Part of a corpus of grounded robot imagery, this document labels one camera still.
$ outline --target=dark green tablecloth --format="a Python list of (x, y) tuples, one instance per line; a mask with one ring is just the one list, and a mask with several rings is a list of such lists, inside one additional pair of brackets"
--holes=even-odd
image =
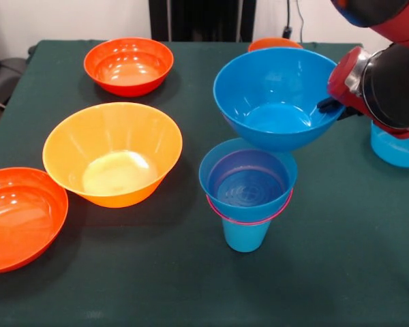
[[(42, 168), (52, 128), (123, 101), (82, 69), (97, 42), (41, 42), (0, 122), (0, 168)], [(175, 66), (134, 101), (167, 112), (184, 137), (157, 192), (119, 210), (70, 194), (51, 248), (0, 275), (0, 325), (409, 325), (409, 170), (378, 159), (369, 122), (352, 117), (296, 151), (294, 198), (250, 254), (228, 248), (197, 179), (201, 158), (234, 137), (212, 96), (216, 73), (246, 44), (173, 43)], [(352, 45), (308, 44), (337, 61)]]

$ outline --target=bowl rim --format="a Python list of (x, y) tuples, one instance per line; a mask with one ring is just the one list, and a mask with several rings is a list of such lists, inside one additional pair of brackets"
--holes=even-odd
[(64, 195), (65, 198), (65, 212), (63, 214), (63, 217), (61, 218), (61, 223), (59, 224), (59, 227), (57, 228), (57, 230), (55, 230), (55, 233), (50, 235), (50, 238), (48, 239), (48, 241), (46, 241), (45, 245), (41, 248), (39, 248), (38, 250), (34, 251), (32, 254), (28, 255), (27, 257), (25, 257), (23, 260), (20, 260), (19, 262), (16, 262), (12, 265), (7, 265), (7, 266), (2, 266), (0, 267), (0, 273), (6, 273), (8, 271), (12, 271), (15, 270), (17, 268), (23, 267), (28, 265), (29, 263), (31, 263), (32, 261), (34, 261), (39, 255), (42, 255), (43, 252), (45, 252), (45, 250), (47, 250), (47, 248), (52, 244), (52, 242), (56, 239), (56, 237), (59, 235), (59, 233), (61, 232), (63, 226), (65, 225), (65, 221), (67, 220), (67, 215), (68, 215), (68, 211), (70, 209), (70, 201), (68, 200), (68, 194), (67, 191), (65, 190), (64, 187), (60, 186), (59, 184), (56, 183), (56, 181), (53, 179), (52, 176), (49, 175), (49, 173), (37, 169), (37, 168), (32, 168), (32, 167), (23, 167), (23, 166), (12, 166), (12, 167), (5, 167), (5, 168), (0, 168), (0, 172), (3, 171), (18, 171), (18, 170), (24, 170), (24, 171), (28, 171), (28, 172), (34, 172), (36, 174), (41, 174), (44, 176), (47, 176), (49, 179), (52, 180), (52, 182), (55, 183), (55, 185), (60, 189), (61, 193)]
[(264, 52), (264, 51), (278, 51), (278, 52), (282, 52), (282, 51), (288, 51), (288, 50), (289, 50), (289, 51), (296, 51), (296, 52), (306, 52), (306, 53), (309, 53), (309, 54), (311, 54), (311, 55), (315, 55), (315, 56), (317, 56), (317, 57), (320, 57), (320, 58), (322, 58), (322, 59), (325, 59), (325, 60), (328, 61), (329, 63), (332, 63), (334, 67), (337, 66), (337, 63), (336, 63), (336, 62), (334, 62), (333, 60), (327, 58), (326, 56), (323, 56), (322, 54), (319, 54), (319, 53), (317, 53), (317, 52), (310, 51), (310, 50), (307, 50), (307, 49), (304, 49), (304, 48), (293, 48), (293, 47), (283, 47), (283, 46), (282, 46), (282, 47), (274, 47), (274, 48), (264, 48), (264, 49), (259, 49), (259, 50), (255, 50), (255, 51), (251, 51), (251, 52), (244, 53), (244, 54), (242, 54), (242, 55), (240, 55), (240, 56), (238, 56), (238, 57), (236, 57), (236, 58), (230, 60), (227, 64), (225, 64), (225, 65), (223, 66), (223, 68), (221, 68), (221, 70), (218, 72), (217, 76), (215, 77), (215, 80), (214, 80), (214, 82), (213, 82), (213, 98), (214, 98), (215, 102), (216, 102), (217, 105), (218, 105), (219, 111), (220, 111), (227, 119), (229, 119), (230, 121), (232, 121), (234, 124), (240, 125), (240, 126), (246, 128), (246, 129), (250, 130), (250, 131), (255, 131), (255, 132), (258, 132), (258, 133), (264, 133), (264, 134), (270, 134), (270, 135), (280, 135), (280, 136), (302, 134), (302, 133), (307, 133), (307, 132), (309, 132), (309, 131), (314, 131), (314, 130), (316, 130), (316, 129), (320, 129), (320, 128), (322, 128), (322, 127), (325, 127), (325, 126), (327, 126), (329, 123), (332, 123), (333, 121), (335, 121), (336, 119), (338, 119), (339, 116), (344, 112), (344, 110), (345, 110), (345, 108), (346, 108), (345, 105), (342, 105), (339, 110), (336, 110), (336, 111), (334, 112), (335, 114), (334, 114), (330, 119), (327, 119), (327, 120), (321, 122), (321, 124), (316, 125), (315, 128), (306, 129), (306, 130), (304, 130), (304, 131), (294, 131), (294, 132), (292, 132), (292, 133), (279, 133), (279, 132), (274, 132), (274, 131), (263, 131), (263, 130), (260, 130), (260, 129), (253, 128), (253, 127), (251, 127), (251, 126), (249, 126), (249, 125), (246, 125), (246, 124), (244, 124), (244, 123), (242, 123), (242, 122), (240, 122), (240, 121), (237, 121), (236, 119), (234, 119), (234, 118), (232, 118), (231, 116), (229, 116), (228, 114), (226, 114), (226, 111), (222, 108), (221, 104), (220, 104), (219, 101), (218, 101), (217, 95), (216, 95), (217, 81), (218, 81), (220, 75), (222, 74), (222, 72), (223, 72), (229, 65), (232, 65), (234, 62), (236, 62), (236, 61), (238, 61), (238, 60), (241, 60), (243, 57), (252, 56), (252, 55), (257, 55), (258, 53)]
[[(145, 108), (146, 110), (152, 110), (157, 112), (158, 114), (166, 117), (168, 119), (168, 121), (170, 121), (170, 123), (172, 124), (172, 126), (175, 128), (176, 132), (177, 132), (177, 137), (179, 139), (179, 151), (176, 154), (176, 159), (173, 160), (173, 162), (168, 166), (168, 168), (163, 171), (163, 172), (158, 172), (157, 177), (155, 178), (155, 180), (151, 181), (150, 183), (147, 183), (133, 191), (127, 191), (127, 192), (122, 192), (122, 193), (117, 193), (117, 194), (94, 194), (94, 193), (88, 193), (85, 191), (81, 191), (78, 189), (75, 189), (73, 187), (70, 187), (68, 185), (64, 185), (63, 183), (59, 182), (57, 180), (57, 178), (55, 176), (53, 176), (53, 174), (50, 172), (50, 169), (48, 168), (48, 164), (46, 163), (46, 149), (48, 146), (48, 143), (52, 137), (52, 135), (63, 125), (65, 125), (69, 120), (72, 120), (75, 116), (81, 115), (81, 114), (85, 114), (88, 111), (92, 111), (92, 110), (98, 110), (100, 107), (103, 108), (108, 108), (110, 106), (113, 105), (126, 105), (126, 106), (133, 106), (133, 107), (141, 107), (141, 108)], [(174, 166), (177, 164), (177, 162), (180, 159), (180, 156), (182, 154), (182, 150), (183, 150), (183, 137), (182, 137), (182, 133), (181, 130), (179, 128), (179, 126), (176, 124), (175, 120), (172, 119), (170, 116), (168, 116), (165, 112), (158, 110), (152, 106), (148, 106), (145, 104), (139, 104), (139, 103), (135, 103), (135, 102), (109, 102), (109, 103), (104, 103), (104, 104), (98, 104), (95, 106), (91, 106), (91, 107), (87, 107), (84, 108), (82, 110), (79, 110), (77, 112), (75, 112), (74, 114), (69, 115), (68, 117), (66, 117), (65, 119), (63, 119), (59, 124), (56, 125), (56, 127), (49, 133), (49, 135), (47, 136), (46, 141), (44, 142), (44, 146), (42, 148), (42, 163), (44, 164), (44, 168), (46, 169), (48, 175), (50, 176), (50, 178), (52, 180), (54, 180), (59, 186), (63, 187), (64, 189), (67, 189), (68, 191), (74, 192), (76, 194), (82, 195), (82, 196), (89, 196), (92, 198), (110, 198), (110, 197), (117, 197), (117, 196), (124, 196), (127, 194), (132, 194), (132, 193), (136, 193), (138, 191), (142, 191), (143, 189), (148, 188), (149, 186), (155, 184), (156, 182), (162, 180), (173, 168)]]
[(257, 50), (262, 50), (262, 49), (268, 49), (268, 48), (259, 48), (259, 49), (253, 49), (255, 45), (257, 45), (258, 43), (261, 43), (263, 41), (275, 41), (275, 40), (285, 40), (285, 42), (287, 43), (285, 46), (270, 46), (268, 48), (299, 48), (299, 49), (304, 49), (304, 47), (295, 41), (292, 41), (290, 39), (285, 39), (284, 37), (278, 37), (278, 36), (268, 36), (268, 37), (262, 37), (260, 39), (256, 39), (254, 41), (252, 41), (249, 46), (247, 51), (251, 52), (251, 51), (257, 51)]
[[(99, 78), (96, 78), (93, 74), (90, 74), (89, 71), (88, 71), (88, 68), (87, 68), (88, 56), (92, 52), (94, 52), (98, 48), (101, 48), (102, 46), (105, 46), (106, 44), (121, 41), (121, 40), (141, 40), (141, 41), (146, 41), (146, 42), (149, 42), (149, 43), (152, 43), (152, 44), (157, 44), (158, 46), (161, 46), (162, 48), (165, 48), (166, 50), (168, 50), (168, 53), (170, 54), (170, 62), (168, 63), (168, 66), (165, 69), (164, 73), (160, 74), (158, 77), (156, 77), (156, 78), (154, 78), (154, 79), (152, 79), (152, 80), (150, 80), (148, 82), (141, 83), (141, 84), (133, 84), (133, 85), (114, 85), (114, 84), (110, 84), (110, 83), (107, 83), (106, 81), (103, 81), (103, 80), (100, 80)], [(110, 85), (110, 86), (113, 86), (113, 87), (124, 88), (124, 87), (139, 87), (139, 86), (142, 86), (142, 85), (151, 84), (151, 83), (155, 82), (156, 80), (164, 77), (166, 74), (168, 74), (169, 71), (172, 69), (174, 63), (175, 63), (175, 56), (173, 55), (171, 49), (169, 47), (167, 47), (165, 44), (163, 44), (163, 43), (161, 43), (159, 41), (147, 38), (147, 37), (133, 37), (133, 36), (131, 36), (131, 37), (118, 37), (118, 38), (115, 38), (115, 39), (107, 40), (107, 41), (104, 41), (104, 42), (98, 44), (97, 46), (92, 47), (90, 49), (90, 51), (88, 51), (88, 53), (85, 55), (85, 58), (83, 59), (83, 68), (85, 70), (85, 73), (87, 73), (87, 75), (90, 78), (92, 78), (94, 81), (96, 81), (97, 83), (104, 84), (104, 85)]]
[[(240, 207), (240, 206), (234, 206), (232, 204), (228, 204), (228, 203), (222, 202), (221, 200), (218, 200), (215, 196), (213, 196), (210, 192), (208, 192), (209, 188), (204, 184), (204, 181), (202, 180), (201, 177), (202, 177), (202, 172), (203, 172), (203, 169), (204, 169), (203, 166), (205, 164), (205, 160), (211, 155), (212, 152), (218, 150), (219, 147), (224, 146), (225, 144), (228, 144), (228, 143), (239, 144), (239, 145), (245, 146), (244, 149), (241, 149), (239, 151), (247, 150), (247, 149), (254, 149), (254, 150), (257, 150), (257, 151), (262, 151), (264, 153), (268, 153), (268, 154), (270, 154), (272, 156), (281, 155), (281, 156), (287, 157), (292, 162), (292, 164), (294, 164), (294, 168), (295, 168), (294, 169), (294, 180), (291, 181), (292, 182), (291, 186), (280, 197), (278, 197), (278, 198), (276, 198), (274, 200), (271, 200), (270, 202), (267, 202), (267, 203), (264, 203), (264, 204), (259, 204), (258, 206)], [(270, 152), (270, 151), (262, 150), (262, 149), (258, 148), (257, 146), (254, 146), (254, 145), (250, 144), (249, 142), (247, 142), (243, 138), (231, 138), (229, 140), (226, 140), (224, 142), (221, 142), (221, 143), (215, 145), (211, 150), (209, 150), (206, 153), (206, 155), (204, 155), (204, 157), (202, 158), (202, 161), (200, 162), (200, 165), (198, 167), (198, 181), (200, 183), (200, 186), (202, 187), (202, 189), (206, 193), (206, 195), (209, 196), (212, 199), (212, 201), (214, 201), (214, 203), (222, 204), (227, 208), (236, 208), (236, 209), (242, 208), (245, 211), (255, 211), (255, 210), (258, 210), (258, 209), (260, 210), (262, 208), (265, 208), (265, 207), (269, 206), (271, 203), (274, 203), (274, 202), (278, 201), (280, 198), (283, 198), (284, 196), (288, 196), (290, 194), (291, 190), (293, 190), (295, 188), (298, 177), (299, 177), (299, 167), (298, 167), (297, 161), (295, 160), (292, 153), (290, 153), (290, 152), (277, 152), (277, 151)]]

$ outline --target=blue bowl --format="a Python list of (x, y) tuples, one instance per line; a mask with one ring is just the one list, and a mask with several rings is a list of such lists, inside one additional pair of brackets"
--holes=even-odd
[(336, 64), (298, 48), (268, 48), (241, 55), (223, 67), (213, 85), (219, 109), (232, 128), (260, 149), (288, 152), (320, 137), (344, 111), (323, 114), (327, 82)]
[(268, 153), (237, 138), (209, 151), (198, 175), (221, 214), (253, 223), (285, 205), (297, 179), (297, 164), (289, 153)]
[(371, 146), (375, 154), (387, 163), (409, 168), (409, 139), (399, 140), (372, 123)]

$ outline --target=cup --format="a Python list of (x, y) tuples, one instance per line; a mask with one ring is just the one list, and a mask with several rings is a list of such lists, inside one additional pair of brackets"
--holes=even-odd
[(297, 164), (289, 153), (269, 153), (237, 138), (209, 151), (198, 174), (218, 212), (239, 223), (256, 223), (286, 203)]
[(271, 221), (285, 210), (291, 200), (292, 192), (293, 190), (291, 190), (288, 199), (279, 211), (255, 223), (243, 223), (226, 217), (215, 208), (209, 197), (207, 197), (207, 200), (211, 208), (222, 218), (224, 238), (228, 246), (235, 251), (247, 253), (253, 252), (261, 246), (265, 235), (267, 235)]
[(409, 168), (409, 138), (399, 140), (372, 122), (371, 146), (375, 154), (385, 162), (393, 166)]

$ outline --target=stacked cups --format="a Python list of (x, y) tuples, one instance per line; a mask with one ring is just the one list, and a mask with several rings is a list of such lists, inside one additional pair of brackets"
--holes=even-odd
[(271, 220), (288, 205), (297, 165), (287, 153), (267, 153), (243, 139), (213, 148), (203, 159), (199, 179), (211, 208), (222, 218), (234, 250), (254, 251)]
[(319, 138), (344, 111), (317, 107), (329, 97), (335, 66), (308, 50), (268, 48), (233, 59), (217, 75), (215, 101), (242, 138), (208, 152), (199, 179), (234, 250), (259, 248), (292, 197), (297, 164), (290, 151)]

